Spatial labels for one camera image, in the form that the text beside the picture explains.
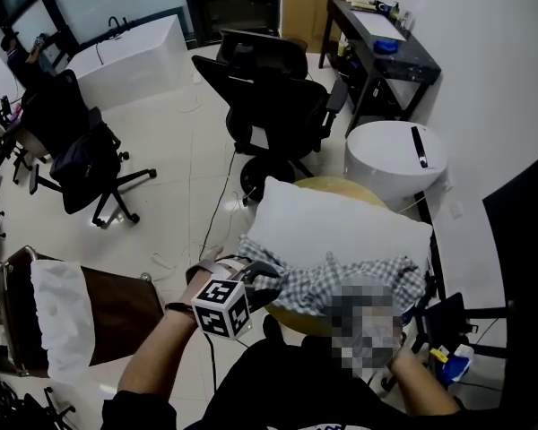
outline tiled floor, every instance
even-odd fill
[[[218,48],[202,48],[191,54],[215,56]],[[149,272],[158,281],[166,301],[177,299],[185,288],[188,264],[197,261],[233,154],[233,141],[225,128],[228,106],[206,82],[193,84],[190,70],[183,90],[103,113],[122,141],[123,151],[130,153],[123,173],[143,168],[158,171],[156,179],[137,185],[123,196],[130,211],[140,215],[139,224],[124,220],[113,201],[108,202],[102,218],[117,217],[105,230],[91,224],[95,203],[72,216],[66,215],[57,193],[40,187],[30,197],[24,170],[20,184],[13,184],[12,162],[7,161],[1,168],[4,179],[0,185],[0,210],[6,212],[3,228],[8,236],[1,255],[7,257],[31,245],[42,254],[117,274],[137,277]],[[330,68],[317,69],[317,55],[309,55],[309,70],[316,81],[331,90],[334,73]],[[333,135],[323,142],[322,151],[305,161],[318,175],[343,172],[343,136],[350,117],[347,108],[337,117]],[[235,250],[237,238],[247,232],[255,215],[254,207],[244,208],[238,202],[244,195],[239,173],[247,160],[245,156],[235,157],[208,239],[208,245],[225,245],[227,252]],[[263,315],[261,311],[254,314],[254,328],[242,338],[246,344],[263,337]],[[289,342],[300,340],[293,332],[286,336]],[[213,342],[219,383],[244,348],[236,342]],[[127,361],[123,358],[91,367],[75,386],[51,384],[61,406],[69,402],[76,407],[77,412],[70,416],[76,428],[100,428],[103,400],[115,393]],[[45,403],[41,389],[49,380],[8,377],[7,381],[19,393],[30,392]],[[202,416],[212,395],[210,351],[204,337],[197,333],[184,353],[171,396],[178,411],[178,428]]]

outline white bathtub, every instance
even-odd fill
[[[75,72],[90,108],[108,109],[183,84],[186,42],[177,16],[148,22],[89,47],[67,68]]]

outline wooden round table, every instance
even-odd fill
[[[386,208],[385,204],[367,188],[349,180],[345,180],[344,178],[337,178],[335,176],[315,176],[313,178],[299,180],[295,185],[299,188],[309,188],[326,193],[340,194],[342,196],[358,199],[372,205]],[[331,325],[326,317],[296,314],[274,305],[268,305],[266,309],[269,314],[279,321],[279,323],[282,323],[294,331],[311,336],[331,336]]]

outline black desk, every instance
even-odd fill
[[[363,73],[358,75],[357,86],[347,75],[342,75],[343,80],[349,83],[350,97],[354,106],[347,135],[359,124],[361,116],[384,116],[389,120],[399,116],[403,121],[408,120],[429,86],[434,84],[440,75],[438,64],[408,30],[397,28],[406,41],[397,41],[399,49],[396,53],[383,55],[375,52],[373,44],[378,39],[384,38],[369,34],[353,14],[351,4],[345,0],[328,0],[327,11],[319,68],[323,68],[325,56],[334,69],[343,68],[344,59],[336,54],[338,42],[330,40],[331,28],[335,21],[349,40],[363,70]],[[419,88],[406,108],[400,106],[390,90],[386,83],[389,79],[419,83]]]

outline person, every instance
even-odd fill
[[[48,77],[51,77],[49,73],[42,70],[39,64],[40,46],[36,44],[28,53],[19,45],[15,34],[5,35],[0,43],[0,47],[8,55],[8,68],[26,90],[36,90]]]
[[[190,304],[210,277],[200,270],[179,301]],[[116,396],[104,403],[102,430],[176,428],[176,410],[168,400],[196,328],[191,313],[166,311],[127,365]],[[466,429],[475,427],[474,420],[490,426],[482,414],[468,417],[485,411],[461,410],[408,348],[390,362],[407,415],[383,402],[350,370],[336,366],[320,348],[322,339],[306,337],[300,347],[286,345],[271,315],[264,319],[264,333],[266,339],[249,347],[230,369],[202,420],[188,429]]]

